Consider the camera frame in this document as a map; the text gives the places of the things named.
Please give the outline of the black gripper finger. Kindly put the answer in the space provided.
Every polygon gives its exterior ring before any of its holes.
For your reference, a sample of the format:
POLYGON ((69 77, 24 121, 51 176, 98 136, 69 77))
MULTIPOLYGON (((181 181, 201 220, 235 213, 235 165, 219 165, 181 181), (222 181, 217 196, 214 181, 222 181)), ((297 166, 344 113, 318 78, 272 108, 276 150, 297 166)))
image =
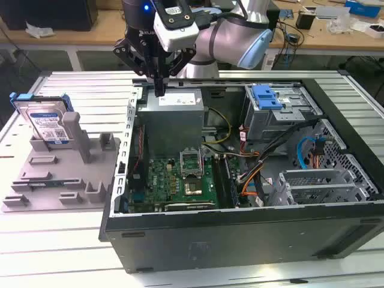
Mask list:
POLYGON ((160 97, 161 77, 157 60, 152 54, 152 44, 146 38, 139 38, 134 44, 136 47, 128 38, 121 39, 113 47, 113 53, 137 75, 146 76, 147 81, 154 86, 155 96, 160 97))
POLYGON ((182 49, 176 56, 171 59, 174 52, 162 51, 160 54, 160 95, 164 96, 166 91, 166 79, 170 76, 176 76, 196 54, 195 49, 182 49))

